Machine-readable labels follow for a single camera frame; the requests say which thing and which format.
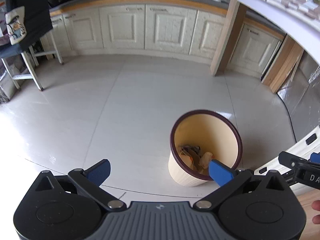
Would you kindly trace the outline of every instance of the white cabinet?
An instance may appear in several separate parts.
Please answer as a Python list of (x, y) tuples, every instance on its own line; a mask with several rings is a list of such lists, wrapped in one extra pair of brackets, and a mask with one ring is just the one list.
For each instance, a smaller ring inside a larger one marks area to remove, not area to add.
[(146, 5), (146, 49), (189, 54), (196, 10)]
[[(60, 53), (65, 51), (71, 51), (67, 30), (64, 25), (62, 15), (51, 18), (53, 27), (53, 36)], [(41, 38), (41, 43), (45, 51), (54, 50), (52, 39), (49, 33), (45, 34)]]
[(278, 42), (270, 34), (245, 24), (228, 68), (260, 78)]
[(106, 49), (144, 49), (144, 4), (100, 8), (100, 20)]
[(66, 13), (64, 20), (73, 50), (103, 48), (98, 8)]
[(213, 58), (225, 17), (198, 11), (190, 54)]

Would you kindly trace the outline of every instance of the floor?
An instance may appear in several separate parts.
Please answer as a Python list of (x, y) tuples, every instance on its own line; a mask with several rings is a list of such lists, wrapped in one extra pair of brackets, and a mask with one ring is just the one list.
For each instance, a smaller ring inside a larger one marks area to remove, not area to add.
[[(11, 174), (1, 186), (10, 188), (9, 217), (40, 171), (67, 174), (103, 158), (112, 170), (101, 187), (127, 205), (193, 204), (218, 186), (182, 187), (169, 175), (169, 134), (189, 110), (210, 109), (231, 120), (244, 146), (240, 168), (255, 169), (294, 144), (283, 103), (256, 78), (235, 72), (213, 78), (208, 65), (158, 57), (64, 60), (36, 70), (43, 92), (26, 81), (0, 105), (2, 171)], [(16, 239), (12, 220), (6, 223), (12, 228), (6, 239)]]

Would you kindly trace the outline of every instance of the dark red rim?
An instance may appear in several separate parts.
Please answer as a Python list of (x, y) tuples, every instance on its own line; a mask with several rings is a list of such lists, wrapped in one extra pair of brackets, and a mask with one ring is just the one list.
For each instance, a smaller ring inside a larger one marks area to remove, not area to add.
[(193, 110), (193, 111), (190, 111), (190, 112), (183, 114), (182, 116), (180, 116), (180, 118), (173, 125), (172, 130), (171, 130), (171, 134), (170, 134), (170, 148), (171, 148), (171, 152), (172, 152), (173, 157), (176, 160), (176, 162), (179, 164), (179, 166), (185, 172), (187, 172), (188, 174), (192, 175), (193, 177), (195, 177), (197, 179), (213, 180), (213, 179), (211, 179), (210, 176), (199, 174), (198, 172), (193, 171), (187, 165), (185, 165), (185, 163), (179, 157), (178, 152), (174, 146), (175, 145), (174, 144), (174, 134), (176, 132), (178, 125), (187, 117), (189, 117), (191, 115), (195, 115), (195, 114), (209, 114), (209, 115), (215, 116), (215, 117), (219, 118), (220, 120), (222, 120), (223, 122), (225, 122), (230, 127), (230, 129), (233, 131), (233, 134), (235, 135), (237, 143), (238, 143), (238, 156), (237, 156), (235, 164), (233, 164), (233, 166), (231, 167), (233, 170), (235, 170), (238, 167), (238, 165), (240, 164), (240, 161), (242, 158), (242, 141), (241, 141), (241, 138), (240, 138), (240, 135), (239, 135), (237, 129), (234, 127), (234, 125), (227, 118), (225, 118), (221, 114), (218, 114), (218, 113), (216, 113), (214, 111), (210, 111), (210, 110), (204, 110), (204, 109)]

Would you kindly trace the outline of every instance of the beige trash can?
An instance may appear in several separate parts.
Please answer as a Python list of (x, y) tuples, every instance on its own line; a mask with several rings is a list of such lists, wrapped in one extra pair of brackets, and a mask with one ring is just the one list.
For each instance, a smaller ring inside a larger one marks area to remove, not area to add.
[(185, 113), (174, 124), (170, 135), (169, 173), (180, 185), (194, 187), (212, 180), (193, 171), (181, 160), (177, 148), (182, 145), (200, 146), (215, 159), (236, 169), (242, 158), (242, 142), (234, 125), (225, 117), (209, 110)]

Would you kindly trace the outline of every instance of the hand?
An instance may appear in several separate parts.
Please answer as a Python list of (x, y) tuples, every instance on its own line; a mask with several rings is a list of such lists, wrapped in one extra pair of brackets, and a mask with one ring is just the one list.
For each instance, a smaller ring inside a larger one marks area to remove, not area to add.
[[(314, 201), (314, 202), (312, 203), (311, 207), (312, 207), (314, 210), (320, 211), (320, 200)], [(320, 225), (320, 215), (317, 215), (317, 216), (313, 217), (312, 222), (313, 222), (314, 224)]]

